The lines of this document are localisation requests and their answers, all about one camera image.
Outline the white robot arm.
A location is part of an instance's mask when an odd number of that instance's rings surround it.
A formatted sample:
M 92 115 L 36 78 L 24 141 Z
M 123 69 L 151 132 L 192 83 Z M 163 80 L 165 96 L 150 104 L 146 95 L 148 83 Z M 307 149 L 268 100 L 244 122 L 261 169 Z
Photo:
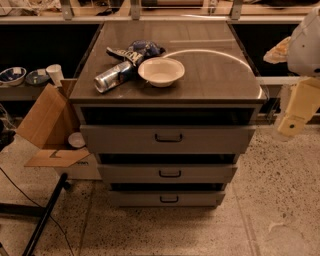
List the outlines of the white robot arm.
M 320 7 L 315 7 L 291 35 L 288 69 L 304 76 L 291 95 L 277 131 L 286 137 L 299 134 L 320 107 Z

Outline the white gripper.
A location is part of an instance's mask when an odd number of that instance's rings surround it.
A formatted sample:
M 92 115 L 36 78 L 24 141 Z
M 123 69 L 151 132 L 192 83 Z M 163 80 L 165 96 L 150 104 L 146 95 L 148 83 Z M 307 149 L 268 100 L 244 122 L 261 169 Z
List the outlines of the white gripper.
M 304 129 L 320 108 L 320 80 L 305 78 L 292 85 L 289 92 L 278 118 L 277 132 L 291 138 Z

